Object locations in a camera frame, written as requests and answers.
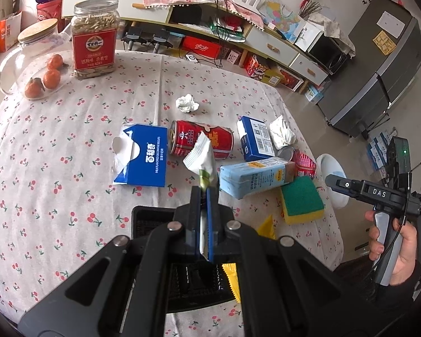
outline refrigerator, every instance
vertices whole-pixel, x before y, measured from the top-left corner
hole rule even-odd
[[[384,12],[404,24],[398,38],[377,24]],[[388,55],[373,41],[382,30],[396,44]],[[421,32],[418,20],[403,6],[371,0],[349,38],[356,56],[332,77],[318,106],[329,125],[357,137],[377,124],[413,80],[421,66]]]

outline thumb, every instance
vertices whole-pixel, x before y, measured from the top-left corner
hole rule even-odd
[[[393,228],[395,231],[399,229],[399,221],[397,218],[393,220]],[[416,228],[406,222],[405,226],[402,226],[400,234],[402,235],[402,246],[399,255],[405,261],[411,262],[416,259],[416,248],[417,248],[417,232]]]

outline cherry print tablecloth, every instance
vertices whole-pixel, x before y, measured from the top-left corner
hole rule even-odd
[[[112,139],[123,122],[169,126],[189,119],[235,131],[224,163],[243,160],[236,121],[288,118],[297,147],[312,156],[276,89],[220,69],[177,58],[120,51],[117,70],[78,81],[47,99],[10,96],[0,105],[0,311],[18,322],[37,301],[118,234],[131,235],[136,205],[175,208],[189,200],[196,176],[169,156],[165,188],[112,185]],[[181,113],[175,99],[191,93],[200,108]],[[288,234],[334,269],[343,254],[340,231],[317,174],[323,219],[287,226],[279,192],[220,202],[258,227],[272,214],[276,235]],[[166,319],[166,335],[242,336],[240,305],[229,302]]]

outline finger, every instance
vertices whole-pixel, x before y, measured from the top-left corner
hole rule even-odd
[[[369,249],[373,253],[382,254],[385,247],[383,246],[382,243],[380,243],[378,241],[369,241]]]
[[[378,239],[378,238],[379,238],[379,236],[380,236],[380,230],[379,230],[379,228],[378,228],[378,227],[376,227],[376,226],[372,226],[372,227],[369,229],[368,236],[369,236],[372,240],[377,241],[377,239]]]
[[[399,229],[399,221],[397,218],[393,220],[393,228],[397,231]],[[406,261],[414,261],[416,258],[417,248],[417,232],[416,228],[409,222],[405,223],[401,229],[402,245],[399,255]]]
[[[378,253],[374,253],[374,252],[369,253],[369,259],[371,261],[376,261],[379,257],[380,257],[380,254]]]
[[[374,214],[375,214],[375,211],[373,211],[373,210],[367,211],[365,213],[365,219],[369,220],[370,222],[373,222],[374,221]]]

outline wooden lid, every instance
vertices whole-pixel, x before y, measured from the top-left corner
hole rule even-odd
[[[25,43],[28,41],[34,41],[45,36],[50,29],[55,27],[58,24],[57,19],[46,19],[38,21],[28,28],[24,29],[17,37],[17,40],[20,43]]]

